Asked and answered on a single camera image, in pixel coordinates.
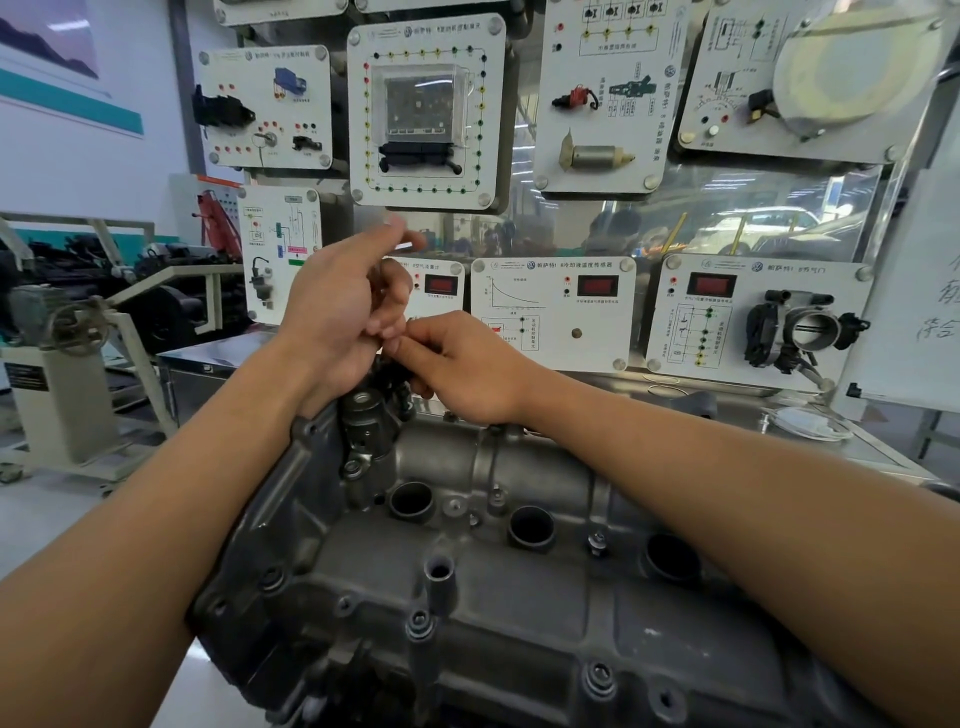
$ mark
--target whiteboard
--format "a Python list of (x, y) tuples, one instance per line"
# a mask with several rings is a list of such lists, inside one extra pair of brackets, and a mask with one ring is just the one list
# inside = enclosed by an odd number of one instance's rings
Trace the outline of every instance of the whiteboard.
[(910, 191), (853, 347), (861, 397), (960, 412), (960, 169), (923, 170)]

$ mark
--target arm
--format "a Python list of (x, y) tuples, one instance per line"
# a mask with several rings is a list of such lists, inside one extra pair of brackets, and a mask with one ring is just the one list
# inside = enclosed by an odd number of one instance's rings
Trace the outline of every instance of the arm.
[(6, 722), (151, 723), (191, 641), (190, 600), (294, 418), (360, 381), (372, 334), (403, 330), (410, 277), (379, 261), (404, 239), (424, 242), (399, 220), (313, 255), (274, 340), (113, 497), (0, 583)]
[(418, 375), (419, 393), (436, 391), (475, 422), (524, 423), (569, 449), (892, 716), (918, 728), (955, 724), (957, 504), (547, 371), (466, 314), (411, 322), (386, 348)]

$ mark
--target electrical connector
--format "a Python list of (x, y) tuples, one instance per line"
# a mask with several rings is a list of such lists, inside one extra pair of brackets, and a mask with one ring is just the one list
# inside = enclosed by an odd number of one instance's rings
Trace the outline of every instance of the electrical connector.
[(584, 85), (578, 85), (569, 93), (556, 98), (551, 102), (557, 109), (577, 109), (586, 106), (589, 101), (590, 108), (596, 111), (600, 108), (600, 100), (597, 95)]

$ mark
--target white panel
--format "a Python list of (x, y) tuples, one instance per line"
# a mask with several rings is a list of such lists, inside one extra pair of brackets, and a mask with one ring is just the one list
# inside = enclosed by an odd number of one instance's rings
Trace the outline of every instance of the white panel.
[(635, 267), (628, 257), (480, 258), (470, 274), (470, 311), (543, 366), (623, 371)]
[[(206, 51), (200, 60), (204, 96), (232, 96), (256, 114), (244, 129), (204, 127), (204, 148), (211, 161), (227, 167), (330, 166), (330, 58), (325, 47)], [(297, 150), (295, 137), (305, 137), (321, 149), (301, 144)]]
[(241, 3), (213, 0), (213, 7), (217, 20), (224, 25), (249, 25), (339, 15), (347, 9), (347, 0), (247, 0)]
[(452, 260), (391, 255), (414, 280), (407, 319), (439, 316), (464, 308), (464, 266)]
[[(657, 188), (680, 95), (688, 14), (687, 0), (546, 4), (534, 158), (538, 187), (603, 194)], [(551, 105), (578, 85), (594, 92), (598, 109)], [(565, 171), (560, 157), (568, 133), (576, 146), (609, 145), (636, 158), (615, 169), (574, 164)]]
[[(913, 137), (960, 26), (946, 0), (714, 0), (681, 115), (687, 149), (886, 163)], [(847, 32), (844, 23), (870, 30)], [(843, 67), (843, 73), (833, 69)], [(748, 99), (770, 89), (783, 118), (751, 123)]]
[(934, 167), (910, 190), (844, 372), (865, 398), (960, 412), (957, 189), (960, 171)]
[[(673, 270), (664, 265), (660, 274), (646, 352), (647, 366), (658, 374), (817, 392), (801, 374), (747, 363), (747, 315), (764, 303), (768, 290), (831, 295), (834, 303), (828, 308), (837, 316), (860, 316), (870, 295), (871, 283), (856, 279), (860, 263), (694, 254), (670, 255), (667, 261), (671, 259), (680, 265)], [(689, 294), (691, 274), (735, 277), (732, 296)], [(837, 381), (848, 353), (833, 348), (816, 352), (821, 376)]]
[[(251, 185), (244, 190), (246, 197), (240, 199), (240, 239), (247, 309), (256, 313), (256, 321), (261, 324), (279, 324), (294, 276), (323, 245), (320, 199), (316, 190), (306, 187)], [(266, 275), (266, 282), (273, 286), (268, 301), (258, 299), (253, 289), (254, 264), (257, 273)]]
[[(360, 205), (483, 210), (496, 196), (500, 112), (506, 56), (503, 19), (494, 13), (354, 29), (349, 36), (348, 85), (350, 188)], [(387, 95), (379, 80), (389, 75), (423, 78), (424, 87), (445, 88), (442, 68), (456, 69), (466, 85), (462, 113), (450, 112), (462, 138), (442, 165), (380, 169)], [(436, 78), (428, 79), (427, 75)], [(392, 99), (406, 98), (396, 92)], [(389, 114), (396, 119), (396, 114)]]

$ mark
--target metal pole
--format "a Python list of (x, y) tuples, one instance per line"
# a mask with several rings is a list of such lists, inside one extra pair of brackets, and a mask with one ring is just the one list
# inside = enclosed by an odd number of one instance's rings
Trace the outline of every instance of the metal pole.
[(180, 93), (180, 115), (183, 122), (183, 139), (186, 142), (186, 158), (190, 173), (206, 174), (204, 141), (200, 127), (193, 120), (193, 51), (190, 48), (190, 30), (186, 18), (186, 0), (167, 0), (170, 18), (170, 38), (173, 41), (174, 66), (177, 69), (177, 90)]

